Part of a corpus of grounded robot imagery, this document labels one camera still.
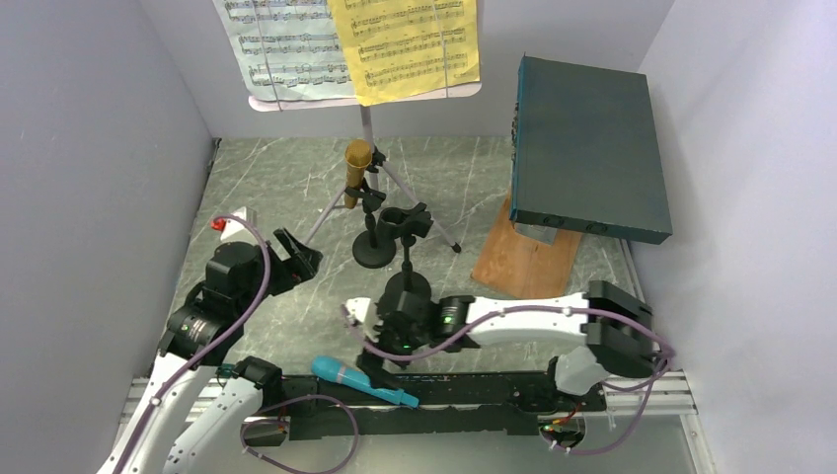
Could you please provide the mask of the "black microphone stand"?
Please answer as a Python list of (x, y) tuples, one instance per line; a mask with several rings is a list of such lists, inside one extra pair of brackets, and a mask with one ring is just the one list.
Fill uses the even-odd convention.
[(377, 223), (378, 236), (389, 243), (400, 240), (403, 261), (401, 270), (387, 281), (385, 290), (377, 303), (379, 309), (394, 310), (404, 291), (418, 297), (431, 298), (428, 280), (414, 271), (410, 250), (418, 238), (427, 236), (432, 224), (431, 214), (424, 202), (419, 202), (409, 209), (386, 207), (381, 211)]
[(357, 235), (352, 244), (352, 256), (355, 261), (367, 269), (380, 269), (386, 267), (395, 257), (396, 244), (393, 241), (381, 242), (378, 237), (376, 217), (377, 211), (386, 195), (377, 190), (372, 190), (366, 180), (361, 182), (360, 188), (345, 188), (348, 198), (357, 198), (362, 201), (361, 207), (364, 212), (365, 230)]

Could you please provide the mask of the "blue microphone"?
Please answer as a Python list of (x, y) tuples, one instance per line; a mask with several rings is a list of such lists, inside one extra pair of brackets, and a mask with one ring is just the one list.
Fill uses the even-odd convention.
[(312, 360), (311, 372), (317, 377), (338, 385), (347, 386), (358, 392), (386, 401), (393, 405), (417, 408), (419, 399), (403, 389), (373, 388), (371, 379), (364, 372), (350, 368), (340, 360), (318, 355)]

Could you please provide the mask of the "gold microphone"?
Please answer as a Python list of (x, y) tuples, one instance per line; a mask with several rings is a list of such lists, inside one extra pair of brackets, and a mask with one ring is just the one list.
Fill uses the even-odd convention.
[(357, 206), (357, 192), (363, 187), (365, 172), (372, 163), (373, 151), (369, 143), (363, 139), (354, 139), (344, 151), (346, 163), (345, 191), (343, 203), (347, 209)]

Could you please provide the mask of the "white sheet music page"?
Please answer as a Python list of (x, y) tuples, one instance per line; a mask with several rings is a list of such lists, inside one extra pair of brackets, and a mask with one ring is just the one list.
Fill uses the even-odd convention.
[(354, 96), (326, 1), (215, 1), (244, 84), (264, 102)]

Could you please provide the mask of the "yellow paper sheet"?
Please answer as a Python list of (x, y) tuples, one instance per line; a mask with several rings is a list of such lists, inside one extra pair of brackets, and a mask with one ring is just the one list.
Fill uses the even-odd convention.
[(478, 3), (330, 1), (356, 100), (362, 106), (477, 83)]

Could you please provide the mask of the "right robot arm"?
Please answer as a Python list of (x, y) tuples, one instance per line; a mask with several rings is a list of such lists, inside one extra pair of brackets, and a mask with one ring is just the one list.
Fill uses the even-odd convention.
[(651, 378), (662, 344), (651, 328), (651, 309), (605, 280), (585, 291), (545, 299), (491, 299), (457, 295), (437, 302), (410, 292), (386, 309), (368, 297), (342, 305), (342, 315), (363, 345), (362, 369), (391, 385), (389, 360), (400, 366), (433, 356), (506, 343), (561, 341), (572, 347), (559, 355), (544, 383), (550, 406), (566, 410), (611, 375)]

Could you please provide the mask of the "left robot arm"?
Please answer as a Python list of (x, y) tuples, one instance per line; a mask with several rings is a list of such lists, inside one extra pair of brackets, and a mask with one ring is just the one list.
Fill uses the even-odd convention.
[(321, 252), (275, 230), (288, 256), (282, 259), (251, 224), (251, 237), (230, 237), (214, 250), (204, 278), (168, 319), (152, 373), (134, 413), (101, 467), (103, 473), (161, 473), (193, 455), (177, 440), (195, 399), (215, 375), (245, 322), (269, 296), (312, 279)]

